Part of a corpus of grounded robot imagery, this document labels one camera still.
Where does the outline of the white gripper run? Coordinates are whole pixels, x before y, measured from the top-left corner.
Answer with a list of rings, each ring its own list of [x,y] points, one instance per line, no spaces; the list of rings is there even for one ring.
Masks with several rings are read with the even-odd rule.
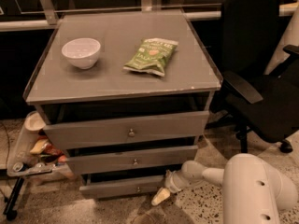
[[[153,197],[151,204],[157,206],[161,202],[168,199],[171,193],[177,193],[187,187],[187,179],[183,176],[181,171],[166,171],[165,188],[160,188],[156,195]]]

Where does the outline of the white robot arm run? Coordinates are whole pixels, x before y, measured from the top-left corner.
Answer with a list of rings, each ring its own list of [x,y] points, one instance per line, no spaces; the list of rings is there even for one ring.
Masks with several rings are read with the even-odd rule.
[[[222,169],[185,161],[180,170],[166,173],[151,204],[158,205],[201,180],[221,187],[223,224],[280,224],[278,213],[298,202],[291,179],[259,157],[240,153]]]

